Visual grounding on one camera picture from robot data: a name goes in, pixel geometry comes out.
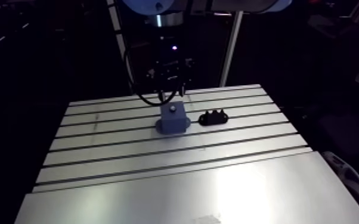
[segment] white table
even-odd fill
[[[192,124],[171,136],[137,97],[70,103],[16,223],[359,223],[357,203],[259,85],[174,100]],[[197,123],[221,108],[228,123]]]

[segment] black cable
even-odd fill
[[[125,49],[125,52],[124,52],[124,56],[123,56],[123,61],[124,61],[124,66],[126,67],[126,62],[128,61],[128,54],[129,54],[129,50],[130,48],[127,48]],[[181,82],[178,82],[178,86],[176,88],[176,90],[172,91],[171,92],[171,95],[165,99],[164,101],[162,102],[150,102],[148,99],[144,98],[142,94],[140,94],[136,87],[135,87],[135,84],[133,83],[133,81],[131,80],[131,77],[129,77],[129,74],[127,75],[127,78],[128,78],[128,82],[132,88],[132,90],[135,92],[135,94],[138,95],[139,98],[141,98],[142,101],[144,101],[146,104],[150,105],[150,106],[154,106],[154,107],[160,107],[162,105],[165,105],[167,103],[169,103],[175,96],[176,92],[180,89],[181,87]]]

